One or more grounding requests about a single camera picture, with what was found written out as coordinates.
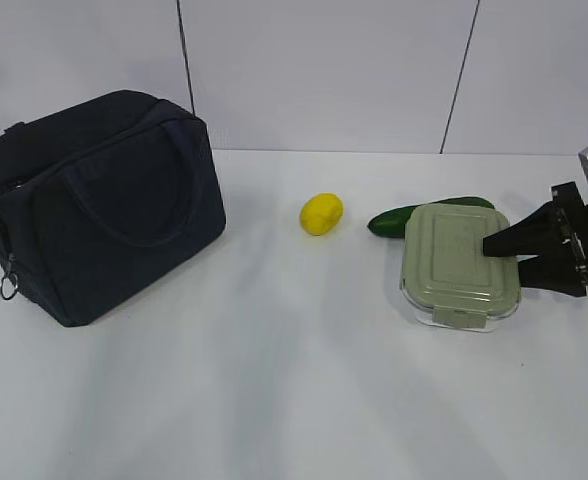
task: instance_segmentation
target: zipper pull ring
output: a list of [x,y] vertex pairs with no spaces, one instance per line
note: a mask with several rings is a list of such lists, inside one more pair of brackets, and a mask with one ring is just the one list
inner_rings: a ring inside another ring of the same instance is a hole
[[[14,257],[14,254],[10,253],[9,257],[7,258],[7,263],[5,264],[5,273],[3,274],[3,278],[1,278],[0,296],[5,301],[12,300],[18,293],[18,275],[16,272],[12,271],[15,260],[16,258]],[[5,292],[5,286],[7,285],[7,282],[12,285],[12,290],[9,294]]]

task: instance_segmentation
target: glass food container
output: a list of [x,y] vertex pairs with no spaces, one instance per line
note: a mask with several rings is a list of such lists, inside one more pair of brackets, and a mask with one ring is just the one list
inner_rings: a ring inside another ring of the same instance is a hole
[[483,239],[509,226],[496,210],[429,204],[417,208],[405,235],[401,289],[417,320],[488,332],[521,298],[516,257],[483,256]]

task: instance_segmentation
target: bag zipper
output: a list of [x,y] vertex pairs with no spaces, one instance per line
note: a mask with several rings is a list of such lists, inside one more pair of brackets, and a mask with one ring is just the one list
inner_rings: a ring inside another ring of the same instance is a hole
[[[0,196],[5,195],[6,193],[13,192],[15,190],[19,190],[25,183],[27,183],[33,176],[29,178],[21,178],[15,179],[6,183],[0,188]],[[12,244],[10,242],[10,235],[5,225],[5,222],[0,216],[0,235],[1,240],[3,242],[3,246],[5,247],[5,254],[7,255],[7,259],[5,261],[5,268],[3,270],[3,277],[1,277],[0,282],[0,296],[3,300],[12,300],[16,294],[18,293],[18,285],[19,285],[19,278],[18,273],[14,271],[14,264],[16,263],[16,257],[14,256],[14,252],[12,251]],[[5,293],[5,285],[6,282],[10,282],[12,285],[12,290],[9,293]]]

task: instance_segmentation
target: metal ring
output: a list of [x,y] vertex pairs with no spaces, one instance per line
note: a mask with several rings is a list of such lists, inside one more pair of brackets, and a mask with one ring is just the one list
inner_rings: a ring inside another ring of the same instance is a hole
[[[12,293],[10,293],[9,295],[5,294],[5,282],[9,281],[12,284]],[[0,295],[1,298],[5,301],[9,301],[12,300],[16,294],[18,293],[18,275],[16,275],[16,273],[14,272],[10,272],[7,273],[5,275],[3,275],[3,278],[1,278],[1,284],[0,284]]]

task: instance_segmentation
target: bag handle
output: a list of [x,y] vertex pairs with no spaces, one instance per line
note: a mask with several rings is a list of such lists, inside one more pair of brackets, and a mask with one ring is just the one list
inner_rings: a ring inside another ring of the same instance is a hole
[[175,215],[176,221],[166,231],[149,236],[134,237],[129,233],[114,228],[101,215],[100,207],[93,200],[92,194],[77,169],[72,167],[64,171],[67,185],[81,209],[105,233],[131,247],[159,247],[176,239],[184,231],[185,226],[192,221],[201,200],[200,170],[196,162],[196,159],[199,158],[198,151],[194,148],[191,139],[181,128],[179,121],[166,122],[161,124],[161,127],[178,149],[183,167],[192,174],[192,184],[179,187],[178,213]]

